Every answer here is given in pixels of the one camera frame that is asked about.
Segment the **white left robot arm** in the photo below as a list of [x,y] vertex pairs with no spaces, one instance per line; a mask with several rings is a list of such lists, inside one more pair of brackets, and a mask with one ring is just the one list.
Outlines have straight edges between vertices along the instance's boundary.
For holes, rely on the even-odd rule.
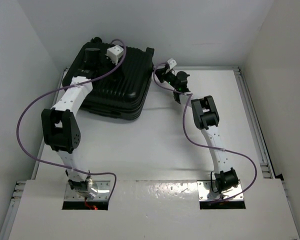
[[67,75],[69,84],[64,86],[62,98],[50,109],[41,113],[43,138],[46,145],[55,151],[66,167],[68,184],[79,196],[92,200],[98,189],[93,186],[93,179],[88,170],[81,170],[78,147],[81,132],[76,120],[79,108],[93,90],[92,80],[117,67],[124,49],[115,45],[106,50],[87,47],[81,50],[82,56],[72,63]]

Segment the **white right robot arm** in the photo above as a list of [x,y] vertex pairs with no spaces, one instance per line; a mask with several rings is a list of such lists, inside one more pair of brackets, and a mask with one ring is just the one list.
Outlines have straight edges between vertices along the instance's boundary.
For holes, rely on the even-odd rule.
[[173,92],[174,100],[183,105],[185,110],[191,108],[194,125],[203,135],[213,162],[214,183],[210,183],[210,191],[221,194],[236,187],[239,179],[222,142],[219,131],[220,117],[215,101],[211,95],[198,97],[193,94],[188,88],[189,76],[184,71],[173,74],[167,67],[153,71],[153,80],[158,86],[164,82],[168,83],[172,88],[164,89]]

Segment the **black suitcase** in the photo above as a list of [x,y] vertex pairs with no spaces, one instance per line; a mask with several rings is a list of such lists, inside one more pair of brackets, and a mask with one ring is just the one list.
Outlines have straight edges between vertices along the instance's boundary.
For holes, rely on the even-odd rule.
[[[113,44],[104,43],[101,38],[95,37],[82,46],[74,61],[83,55],[82,49],[97,47],[106,54],[107,49],[112,46]],[[128,121],[137,119],[148,94],[154,53],[154,48],[141,50],[128,46],[122,65],[109,76],[92,82],[92,91],[80,109],[104,117]],[[62,80],[62,86],[70,83],[68,71]]]

